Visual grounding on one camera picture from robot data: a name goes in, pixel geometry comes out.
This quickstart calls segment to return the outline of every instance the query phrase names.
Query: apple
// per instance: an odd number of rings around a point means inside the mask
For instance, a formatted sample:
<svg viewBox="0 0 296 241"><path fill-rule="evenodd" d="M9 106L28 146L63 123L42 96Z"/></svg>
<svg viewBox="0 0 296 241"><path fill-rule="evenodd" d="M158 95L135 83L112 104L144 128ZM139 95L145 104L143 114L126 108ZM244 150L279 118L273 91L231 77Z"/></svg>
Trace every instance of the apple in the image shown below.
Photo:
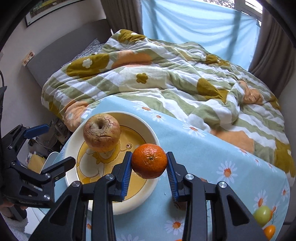
<svg viewBox="0 0 296 241"><path fill-rule="evenodd" d="M84 125L86 144L96 152L108 152L115 148L121 135L118 121L109 114L96 114Z"/></svg>
<svg viewBox="0 0 296 241"><path fill-rule="evenodd" d="M270 212L271 210L269 207L261 206L253 213L255 220L261 227L265 226L269 222Z"/></svg>

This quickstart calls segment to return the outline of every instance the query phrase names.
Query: wrinkled apple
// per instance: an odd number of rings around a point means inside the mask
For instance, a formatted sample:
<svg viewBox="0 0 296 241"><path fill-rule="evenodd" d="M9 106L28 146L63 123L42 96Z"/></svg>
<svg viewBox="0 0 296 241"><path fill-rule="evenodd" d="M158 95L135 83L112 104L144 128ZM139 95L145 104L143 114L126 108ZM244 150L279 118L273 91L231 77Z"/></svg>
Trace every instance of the wrinkled apple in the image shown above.
<svg viewBox="0 0 296 241"><path fill-rule="evenodd" d="M96 114L90 117L83 129L86 144L96 152L107 152L114 149L120 134L118 121L109 114Z"/></svg>

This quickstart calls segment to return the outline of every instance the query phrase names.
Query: green apple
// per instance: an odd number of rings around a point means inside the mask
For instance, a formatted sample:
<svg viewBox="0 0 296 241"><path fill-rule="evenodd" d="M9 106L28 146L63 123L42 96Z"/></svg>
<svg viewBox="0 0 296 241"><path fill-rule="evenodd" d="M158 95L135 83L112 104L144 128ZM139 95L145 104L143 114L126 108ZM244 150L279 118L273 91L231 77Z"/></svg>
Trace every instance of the green apple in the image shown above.
<svg viewBox="0 0 296 241"><path fill-rule="evenodd" d="M267 224L270 220L270 208L267 206L261 206L258 208L254 213L253 216L258 224L263 227Z"/></svg>

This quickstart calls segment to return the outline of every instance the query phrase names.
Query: brown curtain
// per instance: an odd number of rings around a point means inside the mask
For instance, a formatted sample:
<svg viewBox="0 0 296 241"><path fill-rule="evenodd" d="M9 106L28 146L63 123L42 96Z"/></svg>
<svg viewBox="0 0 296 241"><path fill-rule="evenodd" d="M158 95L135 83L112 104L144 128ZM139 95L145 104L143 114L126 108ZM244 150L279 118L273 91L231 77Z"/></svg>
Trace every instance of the brown curtain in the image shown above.
<svg viewBox="0 0 296 241"><path fill-rule="evenodd" d="M263 9L262 26L249 72L279 97L291 77L295 53L286 33L271 14Z"/></svg>
<svg viewBox="0 0 296 241"><path fill-rule="evenodd" d="M143 34L140 0L101 0L113 33L128 29Z"/></svg>

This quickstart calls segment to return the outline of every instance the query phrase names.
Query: blue curtain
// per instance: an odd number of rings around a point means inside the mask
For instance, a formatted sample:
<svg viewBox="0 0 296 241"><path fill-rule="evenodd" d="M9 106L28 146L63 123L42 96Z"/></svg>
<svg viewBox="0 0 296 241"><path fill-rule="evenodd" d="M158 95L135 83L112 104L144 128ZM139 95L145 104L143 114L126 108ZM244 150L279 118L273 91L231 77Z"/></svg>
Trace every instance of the blue curtain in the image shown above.
<svg viewBox="0 0 296 241"><path fill-rule="evenodd" d="M141 0L143 31L151 39L197 42L244 69L252 61L260 27L251 16L194 0Z"/></svg>

